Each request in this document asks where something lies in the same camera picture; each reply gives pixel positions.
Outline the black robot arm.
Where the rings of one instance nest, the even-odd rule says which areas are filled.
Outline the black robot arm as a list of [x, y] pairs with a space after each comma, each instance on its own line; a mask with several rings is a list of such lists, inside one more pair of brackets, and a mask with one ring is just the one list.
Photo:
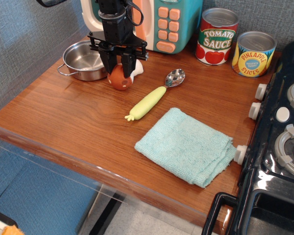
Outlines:
[[99, 53], [108, 74], [112, 74], [120, 56], [124, 77], [128, 78], [135, 70], [137, 59], [148, 59], [147, 42], [133, 33], [134, 26], [143, 23], [144, 15], [131, 0], [97, 0], [96, 3], [103, 31], [88, 33], [90, 49]]

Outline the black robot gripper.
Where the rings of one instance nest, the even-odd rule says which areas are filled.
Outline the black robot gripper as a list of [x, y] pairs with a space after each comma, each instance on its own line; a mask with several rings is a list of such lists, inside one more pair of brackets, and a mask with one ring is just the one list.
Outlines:
[[127, 14], [100, 16], [102, 31], [88, 33], [90, 49], [98, 51], [106, 71], [111, 74], [121, 56], [124, 77], [135, 70], [136, 59], [147, 60], [147, 42], [133, 32], [133, 21]]

